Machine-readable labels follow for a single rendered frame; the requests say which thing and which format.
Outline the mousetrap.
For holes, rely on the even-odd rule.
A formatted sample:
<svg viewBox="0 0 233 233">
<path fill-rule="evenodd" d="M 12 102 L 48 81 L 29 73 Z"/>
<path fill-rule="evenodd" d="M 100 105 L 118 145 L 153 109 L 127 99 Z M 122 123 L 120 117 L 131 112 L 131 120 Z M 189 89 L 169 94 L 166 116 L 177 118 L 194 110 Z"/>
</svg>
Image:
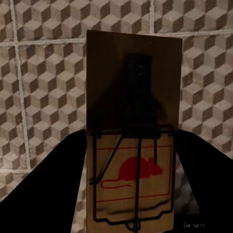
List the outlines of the mousetrap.
<svg viewBox="0 0 233 233">
<path fill-rule="evenodd" d="M 182 47 L 87 30 L 86 233 L 173 230 Z"/>
</svg>

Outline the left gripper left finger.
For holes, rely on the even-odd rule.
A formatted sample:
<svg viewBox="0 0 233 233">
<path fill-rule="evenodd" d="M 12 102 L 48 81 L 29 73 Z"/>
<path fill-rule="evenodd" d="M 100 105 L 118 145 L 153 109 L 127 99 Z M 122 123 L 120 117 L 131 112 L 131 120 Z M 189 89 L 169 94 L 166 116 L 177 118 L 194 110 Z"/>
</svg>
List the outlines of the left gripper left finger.
<svg viewBox="0 0 233 233">
<path fill-rule="evenodd" d="M 68 135 L 0 202 L 0 233 L 71 233 L 86 150 L 85 129 Z"/>
</svg>

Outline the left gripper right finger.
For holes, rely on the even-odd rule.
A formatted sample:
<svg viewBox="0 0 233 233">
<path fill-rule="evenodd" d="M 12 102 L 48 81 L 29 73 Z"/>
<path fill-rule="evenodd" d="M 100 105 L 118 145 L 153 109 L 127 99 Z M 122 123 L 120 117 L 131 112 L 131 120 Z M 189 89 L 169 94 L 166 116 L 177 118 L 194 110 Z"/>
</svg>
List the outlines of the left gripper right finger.
<svg viewBox="0 0 233 233">
<path fill-rule="evenodd" d="M 209 233 L 233 233 L 233 159 L 178 129 L 175 149 Z"/>
</svg>

